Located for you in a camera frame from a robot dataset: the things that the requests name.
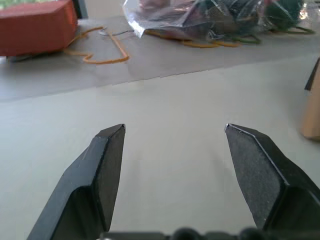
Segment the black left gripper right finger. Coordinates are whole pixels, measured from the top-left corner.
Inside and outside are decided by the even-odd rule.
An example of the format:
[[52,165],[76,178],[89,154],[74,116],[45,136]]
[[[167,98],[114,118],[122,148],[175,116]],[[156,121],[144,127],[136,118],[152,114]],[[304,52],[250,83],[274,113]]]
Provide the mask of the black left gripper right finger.
[[256,229],[241,240],[320,240],[320,188],[272,139],[226,124],[236,179]]

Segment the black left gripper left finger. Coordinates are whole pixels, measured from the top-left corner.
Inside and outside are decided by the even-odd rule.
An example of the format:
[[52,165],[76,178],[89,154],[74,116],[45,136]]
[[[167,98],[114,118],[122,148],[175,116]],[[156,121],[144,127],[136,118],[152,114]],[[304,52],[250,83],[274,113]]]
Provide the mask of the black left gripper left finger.
[[26,240],[97,240],[108,232],[126,126],[101,130],[64,171]]

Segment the orange rubber band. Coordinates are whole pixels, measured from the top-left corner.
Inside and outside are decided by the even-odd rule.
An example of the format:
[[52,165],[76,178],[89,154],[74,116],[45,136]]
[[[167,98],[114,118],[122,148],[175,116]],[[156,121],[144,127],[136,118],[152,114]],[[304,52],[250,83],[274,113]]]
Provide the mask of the orange rubber band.
[[112,32],[104,25],[80,25],[77,27],[75,37],[63,53],[81,58],[88,65],[124,63],[130,59],[130,54],[120,37],[132,32],[132,30]]

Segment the green rubber band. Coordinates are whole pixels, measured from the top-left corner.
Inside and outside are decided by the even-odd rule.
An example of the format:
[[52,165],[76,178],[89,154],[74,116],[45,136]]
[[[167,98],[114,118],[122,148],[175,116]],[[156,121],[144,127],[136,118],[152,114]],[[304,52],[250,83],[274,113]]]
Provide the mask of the green rubber band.
[[[269,31],[272,33],[283,33],[291,35],[313,35],[316,33],[314,30],[302,26],[294,26],[288,29],[272,28]],[[261,43],[261,40],[253,34],[247,35],[245,37],[233,37],[231,38],[231,40],[239,44],[259,45]]]

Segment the yellow rubber band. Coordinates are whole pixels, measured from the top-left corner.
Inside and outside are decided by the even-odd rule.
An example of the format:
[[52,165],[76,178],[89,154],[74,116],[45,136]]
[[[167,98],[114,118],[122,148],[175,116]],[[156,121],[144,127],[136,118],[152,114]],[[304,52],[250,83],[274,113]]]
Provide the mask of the yellow rubber band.
[[158,37],[165,40],[178,41],[180,44],[191,47],[191,48],[200,48],[200,49],[213,49],[218,47],[227,47],[227,48],[237,48],[241,44],[240,43],[229,43],[224,41],[213,41],[211,43],[200,43],[196,41],[192,41],[190,39],[182,39],[179,37],[174,37],[171,35],[163,34],[154,30],[146,30],[144,32],[147,35]]

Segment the orange-red rectangular box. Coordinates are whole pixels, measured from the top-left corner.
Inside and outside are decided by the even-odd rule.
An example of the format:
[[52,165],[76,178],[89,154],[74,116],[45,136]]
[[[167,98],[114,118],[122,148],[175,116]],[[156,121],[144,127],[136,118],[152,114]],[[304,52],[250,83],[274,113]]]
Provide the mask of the orange-red rectangular box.
[[0,57],[60,51],[74,39],[72,0],[21,3],[0,10]]

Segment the clear plastic bag of items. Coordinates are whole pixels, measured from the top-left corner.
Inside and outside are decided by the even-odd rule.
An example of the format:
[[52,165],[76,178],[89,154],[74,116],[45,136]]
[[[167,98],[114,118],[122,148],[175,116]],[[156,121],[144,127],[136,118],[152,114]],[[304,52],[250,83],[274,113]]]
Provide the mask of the clear plastic bag of items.
[[304,0],[125,0],[134,33],[211,42],[247,37],[299,24]]

